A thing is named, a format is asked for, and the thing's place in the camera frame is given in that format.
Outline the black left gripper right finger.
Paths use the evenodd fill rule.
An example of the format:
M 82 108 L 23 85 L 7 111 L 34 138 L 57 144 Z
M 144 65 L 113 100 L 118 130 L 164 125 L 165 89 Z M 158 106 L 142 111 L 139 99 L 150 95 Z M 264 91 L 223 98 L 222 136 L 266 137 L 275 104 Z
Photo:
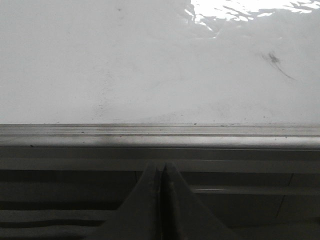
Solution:
M 173 164 L 161 175 L 160 212 L 164 240 L 239 240 L 191 191 Z

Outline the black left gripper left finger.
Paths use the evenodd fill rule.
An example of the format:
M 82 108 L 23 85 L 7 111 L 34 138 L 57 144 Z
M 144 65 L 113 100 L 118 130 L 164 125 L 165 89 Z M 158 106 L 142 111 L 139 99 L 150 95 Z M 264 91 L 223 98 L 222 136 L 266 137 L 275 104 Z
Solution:
M 150 163 L 123 204 L 87 240 L 160 240 L 160 171 Z

